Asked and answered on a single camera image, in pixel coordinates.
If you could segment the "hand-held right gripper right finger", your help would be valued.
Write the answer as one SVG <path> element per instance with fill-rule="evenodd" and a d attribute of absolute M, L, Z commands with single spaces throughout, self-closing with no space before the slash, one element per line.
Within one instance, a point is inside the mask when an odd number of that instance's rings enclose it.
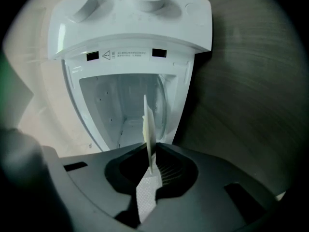
<path fill-rule="evenodd" d="M 156 160 L 176 176 L 157 190 L 143 232 L 254 232 L 277 204 L 266 187 L 224 159 L 159 143 Z"/>

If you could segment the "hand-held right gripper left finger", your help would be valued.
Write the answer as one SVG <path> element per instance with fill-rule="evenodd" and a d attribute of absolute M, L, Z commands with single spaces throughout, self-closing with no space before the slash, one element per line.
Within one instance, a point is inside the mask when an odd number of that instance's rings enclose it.
<path fill-rule="evenodd" d="M 144 144 L 60 158 L 43 156 L 72 232 L 135 232 L 141 225 L 136 187 L 148 168 Z"/>

